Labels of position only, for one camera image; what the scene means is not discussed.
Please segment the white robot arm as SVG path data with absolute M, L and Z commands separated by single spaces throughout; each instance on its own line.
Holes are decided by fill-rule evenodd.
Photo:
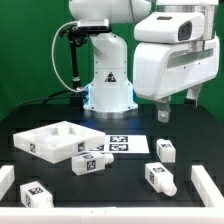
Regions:
M 90 36 L 94 78 L 84 110 L 122 118 L 137 110 L 133 97 L 156 104 L 170 119 L 169 101 L 185 90 L 195 107 L 202 84 L 215 78 L 219 0 L 69 0 L 76 29 Z

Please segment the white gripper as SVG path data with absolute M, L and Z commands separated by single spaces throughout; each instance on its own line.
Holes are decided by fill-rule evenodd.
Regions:
M 160 122 L 170 120 L 170 97 L 167 96 L 189 88 L 185 104 L 196 107 L 201 84 L 218 73 L 218 37 L 206 41 L 202 51 L 189 52 L 188 49 L 187 43 L 140 43 L 135 50 L 134 91 L 140 98 L 156 101 Z

